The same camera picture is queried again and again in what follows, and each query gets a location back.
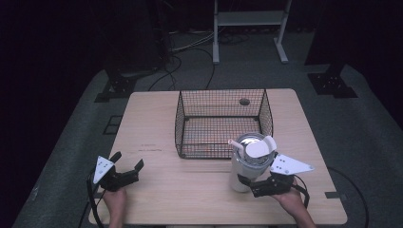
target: metal container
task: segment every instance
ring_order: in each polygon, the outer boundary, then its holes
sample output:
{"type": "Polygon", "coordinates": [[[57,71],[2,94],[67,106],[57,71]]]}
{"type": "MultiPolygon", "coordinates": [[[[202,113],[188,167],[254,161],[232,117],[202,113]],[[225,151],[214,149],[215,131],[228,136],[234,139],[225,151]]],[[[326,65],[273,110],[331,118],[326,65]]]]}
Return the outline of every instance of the metal container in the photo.
{"type": "Polygon", "coordinates": [[[240,151],[237,147],[233,149],[232,155],[232,168],[230,175],[230,185],[237,192],[247,192],[249,191],[249,187],[242,184],[238,180],[238,174],[254,181],[257,177],[262,175],[264,171],[269,167],[270,163],[272,163],[274,159],[274,153],[270,153],[269,155],[260,157],[260,158],[251,158],[246,153],[246,145],[249,143],[255,143],[264,139],[264,136],[260,133],[246,133],[241,135],[237,139],[237,143],[240,143],[243,146],[243,152],[240,151]]]}

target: black wire basket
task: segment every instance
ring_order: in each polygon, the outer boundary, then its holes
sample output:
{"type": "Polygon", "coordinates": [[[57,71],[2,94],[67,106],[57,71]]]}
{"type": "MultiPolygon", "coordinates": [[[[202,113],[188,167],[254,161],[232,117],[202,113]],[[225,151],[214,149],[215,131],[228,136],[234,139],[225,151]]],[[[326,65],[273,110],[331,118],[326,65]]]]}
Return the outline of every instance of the black wire basket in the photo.
{"type": "Polygon", "coordinates": [[[183,159],[231,159],[229,139],[257,132],[273,136],[265,89],[181,91],[175,144],[183,159]]]}

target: hand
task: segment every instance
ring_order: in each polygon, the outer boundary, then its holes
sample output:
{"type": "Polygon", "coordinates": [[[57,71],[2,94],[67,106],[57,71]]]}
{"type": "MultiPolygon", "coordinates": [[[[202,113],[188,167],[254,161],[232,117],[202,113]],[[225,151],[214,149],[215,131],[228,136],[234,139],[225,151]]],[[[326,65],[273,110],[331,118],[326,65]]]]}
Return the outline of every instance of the hand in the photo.
{"type": "Polygon", "coordinates": [[[127,193],[125,188],[120,188],[116,192],[105,191],[104,202],[110,215],[109,228],[123,227],[126,201],[127,193]]]}
{"type": "Polygon", "coordinates": [[[295,188],[291,188],[289,192],[281,195],[273,195],[281,207],[294,218],[299,228],[314,228],[316,227],[314,221],[309,215],[309,212],[305,208],[302,202],[299,191],[295,188]]]}

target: gray carpet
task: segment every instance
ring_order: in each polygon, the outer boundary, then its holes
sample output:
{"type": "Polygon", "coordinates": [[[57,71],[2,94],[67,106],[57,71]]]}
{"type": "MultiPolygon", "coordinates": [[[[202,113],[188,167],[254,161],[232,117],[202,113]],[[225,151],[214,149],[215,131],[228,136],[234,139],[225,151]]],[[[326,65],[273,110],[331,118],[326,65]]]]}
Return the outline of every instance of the gray carpet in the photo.
{"type": "MultiPolygon", "coordinates": [[[[317,95],[307,73],[327,66],[305,66],[313,33],[286,32],[283,45],[289,63],[283,65],[273,44],[275,34],[254,34],[237,45],[221,45],[221,62],[215,66],[209,88],[292,88],[296,91],[317,144],[328,166],[342,171],[361,190],[369,210],[369,227],[401,227],[403,223],[403,132],[369,89],[365,78],[346,66],[341,77],[358,98],[335,99],[317,95]]],[[[181,47],[200,39],[175,34],[181,47]]],[[[211,44],[198,46],[211,53],[211,44]]],[[[181,67],[151,90],[205,89],[213,72],[210,56],[199,49],[176,54],[181,67]]],[[[172,59],[166,66],[179,64],[172,59]]],[[[147,91],[165,74],[159,71],[138,81],[135,91],[147,91]]],[[[107,82],[104,71],[94,75],[56,144],[41,177],[13,227],[77,227],[86,204],[86,177],[97,156],[107,157],[114,135],[104,130],[113,115],[123,115],[127,99],[94,103],[107,82]]],[[[355,188],[331,171],[348,221],[337,227],[364,227],[365,210],[355,188]]],[[[87,221],[82,227],[95,227],[87,221]]]]}

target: wooden table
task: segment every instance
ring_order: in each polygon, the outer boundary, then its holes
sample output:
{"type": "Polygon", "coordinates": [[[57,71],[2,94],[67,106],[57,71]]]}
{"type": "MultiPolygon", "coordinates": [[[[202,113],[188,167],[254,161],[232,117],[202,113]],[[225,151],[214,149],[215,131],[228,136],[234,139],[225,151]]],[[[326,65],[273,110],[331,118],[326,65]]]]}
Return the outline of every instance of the wooden table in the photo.
{"type": "MultiPolygon", "coordinates": [[[[125,223],[154,225],[295,224],[271,197],[254,198],[229,186],[229,160],[184,160],[175,148],[178,91],[135,92],[131,95],[111,155],[122,157],[117,172],[132,170],[140,160],[140,181],[128,185],[125,223]]],[[[310,163],[315,171],[299,174],[311,196],[308,210],[316,224],[347,221],[340,199],[327,199],[334,184],[317,147],[297,94],[292,89],[267,89],[278,152],[310,163]]],[[[268,171],[261,177],[268,177],[268,171]]],[[[105,204],[98,206],[108,223],[105,204]]],[[[89,220],[95,223],[92,213],[89,220]]]]}

